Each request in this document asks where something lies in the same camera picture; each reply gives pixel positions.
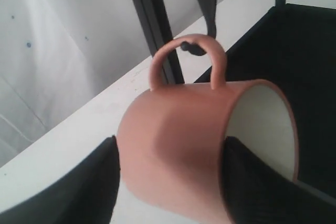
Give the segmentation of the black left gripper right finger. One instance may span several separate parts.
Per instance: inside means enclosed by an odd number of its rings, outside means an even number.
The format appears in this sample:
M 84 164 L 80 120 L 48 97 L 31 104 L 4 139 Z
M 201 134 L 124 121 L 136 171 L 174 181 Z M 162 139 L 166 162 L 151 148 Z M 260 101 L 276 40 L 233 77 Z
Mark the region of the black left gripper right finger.
M 335 223 L 335 206 L 282 177 L 229 136 L 222 144 L 222 197 L 233 223 Z

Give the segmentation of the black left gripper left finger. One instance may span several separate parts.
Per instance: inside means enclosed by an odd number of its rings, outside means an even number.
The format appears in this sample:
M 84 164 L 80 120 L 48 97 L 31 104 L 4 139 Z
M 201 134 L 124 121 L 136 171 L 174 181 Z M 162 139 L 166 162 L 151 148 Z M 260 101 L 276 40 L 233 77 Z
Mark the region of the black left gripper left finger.
M 1 223 L 109 223 L 120 185 L 115 136 L 28 200 L 1 213 Z

